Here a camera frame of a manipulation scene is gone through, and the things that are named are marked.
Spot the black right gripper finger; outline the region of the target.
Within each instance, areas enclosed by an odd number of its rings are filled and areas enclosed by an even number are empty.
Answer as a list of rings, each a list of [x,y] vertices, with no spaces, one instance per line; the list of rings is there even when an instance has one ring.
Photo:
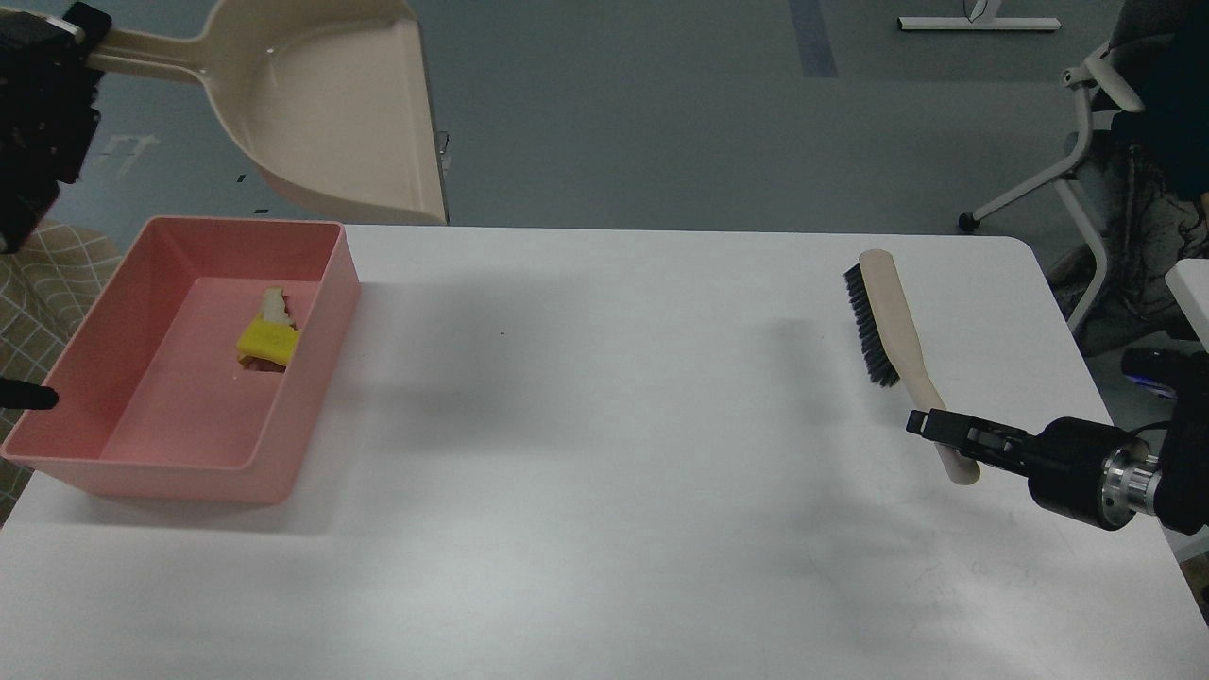
[[[931,409],[929,413],[912,410],[906,431],[993,468],[1026,469],[1023,457],[1016,451],[1028,438],[1024,430],[967,414]]]

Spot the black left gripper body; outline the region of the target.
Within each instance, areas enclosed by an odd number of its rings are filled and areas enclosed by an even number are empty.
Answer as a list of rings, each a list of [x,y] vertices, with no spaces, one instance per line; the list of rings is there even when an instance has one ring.
[[[60,16],[2,11],[1,240],[17,253],[60,197],[79,181],[100,113],[102,77],[89,54],[112,18],[86,2]]]

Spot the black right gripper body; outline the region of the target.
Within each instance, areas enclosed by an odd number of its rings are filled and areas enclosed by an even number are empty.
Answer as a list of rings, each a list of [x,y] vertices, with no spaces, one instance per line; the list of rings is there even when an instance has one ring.
[[[1105,531],[1156,515],[1159,459],[1135,432],[1058,417],[1037,434],[1003,430],[1003,453],[1032,502]]]

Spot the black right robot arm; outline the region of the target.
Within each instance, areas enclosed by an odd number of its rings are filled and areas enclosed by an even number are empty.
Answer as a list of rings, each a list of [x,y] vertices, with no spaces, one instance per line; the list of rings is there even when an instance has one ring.
[[[1207,352],[1127,348],[1121,373],[1173,400],[1165,421],[1118,430],[1058,417],[1039,434],[960,413],[914,410],[906,430],[950,446],[959,459],[1025,478],[1032,502],[1117,531],[1136,514],[1192,536],[1208,520]]]

